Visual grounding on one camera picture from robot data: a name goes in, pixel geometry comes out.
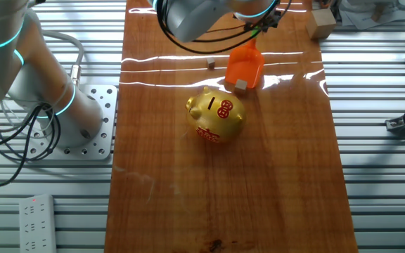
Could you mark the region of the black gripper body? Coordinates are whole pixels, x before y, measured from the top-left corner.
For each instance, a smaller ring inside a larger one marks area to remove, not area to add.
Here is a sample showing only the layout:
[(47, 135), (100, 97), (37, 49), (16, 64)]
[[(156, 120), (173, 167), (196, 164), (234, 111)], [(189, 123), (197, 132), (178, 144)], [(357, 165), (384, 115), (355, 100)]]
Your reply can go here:
[(277, 11), (277, 10), (272, 10), (268, 13), (265, 13), (259, 19), (259, 26), (260, 27), (268, 26), (269, 28), (277, 28), (278, 24), (282, 18), (282, 15), (283, 15), (283, 12)]

